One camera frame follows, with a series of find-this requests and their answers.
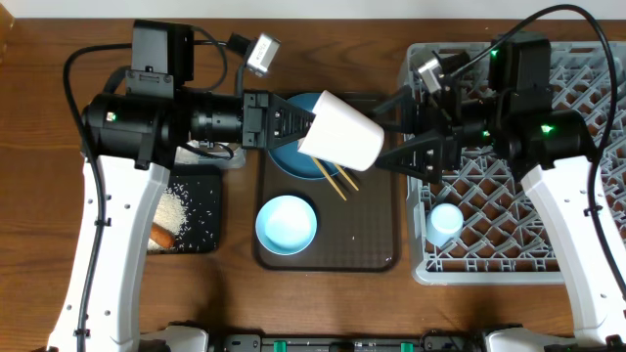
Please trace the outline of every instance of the blue plate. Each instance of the blue plate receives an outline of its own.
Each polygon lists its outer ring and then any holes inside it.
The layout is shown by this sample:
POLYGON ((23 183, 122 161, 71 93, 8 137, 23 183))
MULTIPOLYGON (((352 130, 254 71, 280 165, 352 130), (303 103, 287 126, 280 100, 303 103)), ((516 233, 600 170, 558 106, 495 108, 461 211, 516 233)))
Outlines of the blue plate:
MULTIPOLYGON (((320 98, 320 93, 304 93, 288 99, 288 102, 305 110, 313 111, 315 103, 320 98)), ((324 174, 317 168, 311 156, 297 151, 297 141, 279 147, 268 152, 274 163, 293 177, 304 180, 322 180, 324 174)), ((320 160, 331 176, 335 176, 339 170, 331 163, 320 160)))
POLYGON ((302 198, 280 196, 270 199, 256 216, 256 236, 267 250, 292 255, 306 248, 317 232, 317 216, 302 198))

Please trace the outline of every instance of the white wall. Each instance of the white wall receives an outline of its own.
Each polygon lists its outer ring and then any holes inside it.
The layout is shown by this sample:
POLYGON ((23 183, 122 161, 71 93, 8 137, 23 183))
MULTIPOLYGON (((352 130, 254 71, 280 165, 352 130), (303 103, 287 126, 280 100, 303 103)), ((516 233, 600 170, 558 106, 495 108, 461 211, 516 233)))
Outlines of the white wall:
POLYGON ((626 0, 0 0, 16 18, 235 19, 522 19, 563 2, 626 19, 626 0))

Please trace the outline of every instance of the chopsticks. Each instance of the chopsticks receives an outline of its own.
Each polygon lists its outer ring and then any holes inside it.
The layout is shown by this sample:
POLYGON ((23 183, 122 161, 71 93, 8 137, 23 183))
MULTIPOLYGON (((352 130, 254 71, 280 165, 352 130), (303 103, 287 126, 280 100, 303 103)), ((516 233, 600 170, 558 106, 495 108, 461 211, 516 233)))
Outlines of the chopsticks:
MULTIPOLYGON (((329 175, 328 171, 326 171, 326 168, 322 166, 322 164, 320 163, 320 160, 318 160, 317 158, 313 156, 311 156, 311 158, 313 159, 313 162, 315 162, 315 165, 320 169, 320 171, 322 171, 322 173, 324 174, 324 177, 326 177, 326 179, 329 180, 331 185, 333 185, 333 188, 335 189, 335 191, 339 193, 339 195, 341 196, 343 200, 347 200, 347 198, 343 195, 343 192, 339 189, 339 186, 335 183, 331 175, 329 175)), ((354 182, 352 181, 352 179, 350 179, 348 174, 345 171, 343 171, 343 168, 341 168, 341 166, 335 163, 333 165, 336 167, 337 170, 339 170, 341 175, 343 175, 343 177, 345 177, 345 179, 348 180, 350 185, 352 185, 352 187, 354 187, 355 190, 359 191, 359 188, 356 187, 356 184, 354 184, 354 182)))

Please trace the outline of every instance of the green light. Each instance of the green light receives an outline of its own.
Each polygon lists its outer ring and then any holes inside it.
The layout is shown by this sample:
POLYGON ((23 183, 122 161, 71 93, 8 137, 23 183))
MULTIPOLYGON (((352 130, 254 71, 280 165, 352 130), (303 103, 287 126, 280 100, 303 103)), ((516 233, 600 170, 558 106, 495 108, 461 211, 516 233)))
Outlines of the green light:
POLYGON ((541 125, 541 131, 543 133, 550 133, 550 131, 554 130, 555 126, 551 126, 551 125, 541 125))

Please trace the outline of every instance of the table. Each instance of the table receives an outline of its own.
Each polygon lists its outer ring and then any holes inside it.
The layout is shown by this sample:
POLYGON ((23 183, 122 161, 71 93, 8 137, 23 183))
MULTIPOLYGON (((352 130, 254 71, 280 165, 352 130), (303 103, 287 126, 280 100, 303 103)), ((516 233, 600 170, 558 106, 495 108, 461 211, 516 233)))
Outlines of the table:
MULTIPOLYGON (((179 21, 217 39, 261 31, 283 42, 266 79, 246 88, 274 91, 390 93, 406 49, 416 42, 486 41, 512 21, 179 21)), ((603 22, 611 40, 626 40, 626 22, 603 22)), ((537 22, 552 40, 596 40, 578 21, 537 22)), ((78 135, 63 93, 62 65, 74 50, 130 41, 130 20, 16 20, 0 65, 0 341, 3 350, 46 344, 67 291, 81 219, 78 135)), ((233 91, 240 59, 220 92, 233 91)), ((196 53, 195 86, 220 73, 214 48, 196 53)), ((82 108, 130 52, 80 59, 72 72, 82 108)), ((211 254, 150 256, 140 328, 195 320, 211 333, 231 328, 267 334, 411 335, 427 329, 471 330, 523 323, 571 334, 564 286, 421 286, 410 275, 406 228, 402 257, 384 274, 287 273, 261 269, 252 257, 259 154, 224 174, 223 241, 211 254)), ((401 199, 405 178, 398 176, 401 199)), ((406 224, 405 208, 401 208, 406 224)))

